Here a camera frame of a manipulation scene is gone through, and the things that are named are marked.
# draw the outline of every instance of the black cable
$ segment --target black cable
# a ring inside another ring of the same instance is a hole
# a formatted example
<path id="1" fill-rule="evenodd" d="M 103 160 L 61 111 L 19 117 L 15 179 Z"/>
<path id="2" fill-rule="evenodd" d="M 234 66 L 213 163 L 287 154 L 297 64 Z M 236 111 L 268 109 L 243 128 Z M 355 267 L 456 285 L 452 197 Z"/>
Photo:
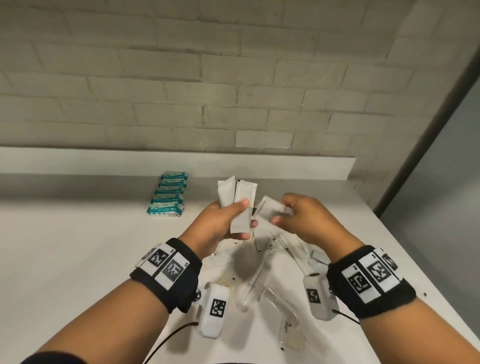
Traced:
<path id="1" fill-rule="evenodd" d="M 339 315 L 342 315 L 346 318 L 348 318 L 349 320 L 352 320 L 353 322 L 355 322 L 356 324 L 359 324 L 360 325 L 360 322 L 358 322 L 357 320 L 355 320 L 354 318 L 351 318 L 350 316 L 344 314 L 343 312 L 340 312 L 338 310 L 332 310 L 333 312 L 335 312 L 336 314 L 339 314 Z"/>
<path id="2" fill-rule="evenodd" d="M 163 340 L 156 348 L 155 350 L 153 350 L 153 353 L 150 354 L 150 356 L 147 358 L 147 360 L 145 360 L 144 364 L 147 364 L 148 361 L 152 358 L 152 356 L 154 356 L 154 354 L 157 352 L 158 349 L 160 349 L 160 347 L 165 344 L 167 342 L 168 339 L 170 339 L 173 335 L 175 335 L 177 332 L 179 332 L 180 330 L 182 330 L 183 328 L 187 328 L 188 326 L 198 326 L 198 321 L 193 321 L 193 322 L 189 322 L 188 324 L 185 324 L 183 326 L 180 326 L 178 329 L 176 329 L 174 332 L 172 332 L 170 335 L 168 335 L 165 340 Z"/>

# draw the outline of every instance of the left hand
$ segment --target left hand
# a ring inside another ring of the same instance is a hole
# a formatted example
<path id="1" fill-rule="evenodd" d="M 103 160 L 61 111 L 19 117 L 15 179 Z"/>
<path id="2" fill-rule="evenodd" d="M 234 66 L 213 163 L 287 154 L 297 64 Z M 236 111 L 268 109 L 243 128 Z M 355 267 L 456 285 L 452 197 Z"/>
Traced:
<path id="1" fill-rule="evenodd" d="M 248 240 L 250 234 L 241 232 L 230 234 L 230 224 L 232 220 L 240 215 L 249 206 L 247 198 L 220 208 L 218 201 L 209 204 L 192 222 L 192 224 L 179 236 L 190 249 L 200 259 L 212 254 L 218 243 L 223 239 Z M 256 220 L 252 220 L 250 227 L 258 225 Z"/>

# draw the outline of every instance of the right hand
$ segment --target right hand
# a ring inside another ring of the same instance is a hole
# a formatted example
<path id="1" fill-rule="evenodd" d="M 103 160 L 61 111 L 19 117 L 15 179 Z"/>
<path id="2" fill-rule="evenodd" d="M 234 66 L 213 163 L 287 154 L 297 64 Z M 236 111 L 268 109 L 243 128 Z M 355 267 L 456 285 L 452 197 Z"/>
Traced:
<path id="1" fill-rule="evenodd" d="M 275 216 L 272 223 L 324 249 L 332 262 L 363 245 L 316 198 L 285 194 L 282 203 L 290 207 L 294 215 Z"/>

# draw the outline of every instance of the black wristband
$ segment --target black wristband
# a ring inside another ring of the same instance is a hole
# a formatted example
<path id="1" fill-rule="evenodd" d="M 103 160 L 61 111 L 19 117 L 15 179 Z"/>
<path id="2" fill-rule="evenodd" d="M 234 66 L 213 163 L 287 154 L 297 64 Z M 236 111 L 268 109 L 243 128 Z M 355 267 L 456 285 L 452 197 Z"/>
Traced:
<path id="1" fill-rule="evenodd" d="M 367 318 L 412 302 L 415 290 L 382 250 L 363 246 L 328 266 L 330 290 L 358 318 Z"/>
<path id="2" fill-rule="evenodd" d="M 178 307 L 187 313 L 198 287 L 202 261 L 179 239 L 170 239 L 151 249 L 130 274 L 147 287 L 172 313 Z"/>

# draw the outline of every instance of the white table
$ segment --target white table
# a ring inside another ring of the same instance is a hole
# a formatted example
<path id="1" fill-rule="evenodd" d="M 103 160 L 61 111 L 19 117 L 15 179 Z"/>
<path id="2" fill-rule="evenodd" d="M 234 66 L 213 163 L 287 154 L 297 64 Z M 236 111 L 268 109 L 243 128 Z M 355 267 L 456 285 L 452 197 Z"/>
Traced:
<path id="1" fill-rule="evenodd" d="M 9 180 L 10 187 L 36 181 L 35 188 L 43 194 L 52 184 L 58 192 L 58 179 L 62 176 L 16 178 L 15 183 Z M 70 181 L 81 181 L 84 187 L 88 185 L 85 178 Z M 110 191 L 112 196 L 105 194 L 104 198 L 99 198 L 103 196 L 101 193 L 91 193 L 98 181 L 90 181 L 89 188 L 70 200 L 56 199 L 50 191 L 46 199 L 22 201 L 17 196 L 0 201 L 2 363 L 18 363 L 37 349 L 71 319 L 124 281 L 139 257 L 154 244 L 180 235 L 197 214 L 216 199 L 216 179 L 193 178 L 181 218 L 150 217 L 145 210 L 155 181 L 155 178 L 147 178 L 126 182 L 122 178 L 112 178 L 108 181 L 112 186 L 130 191 L 119 193 L 118 199 L 112 198 L 114 191 Z M 258 198 L 267 194 L 279 200 L 284 192 L 297 192 L 320 199 L 361 240 L 384 248 L 402 268 L 417 294 L 480 349 L 478 338 L 347 182 L 251 181 L 259 183 Z M 205 265 L 200 281 L 217 279 L 226 268 Z M 309 314 L 302 277 L 302 272 L 287 254 L 279 253 L 274 258 L 269 280 L 304 314 Z M 340 309 L 351 314 L 343 304 Z M 232 297 L 218 339 L 205 339 L 190 328 L 185 329 L 169 340 L 151 363 L 298 362 L 280 350 L 278 318 L 265 303 L 241 313 Z M 193 319 L 194 312 L 187 315 L 174 312 L 159 340 Z M 331 322 L 315 320 L 314 323 L 321 332 L 324 352 L 317 363 L 378 362 L 358 325 L 340 316 Z"/>

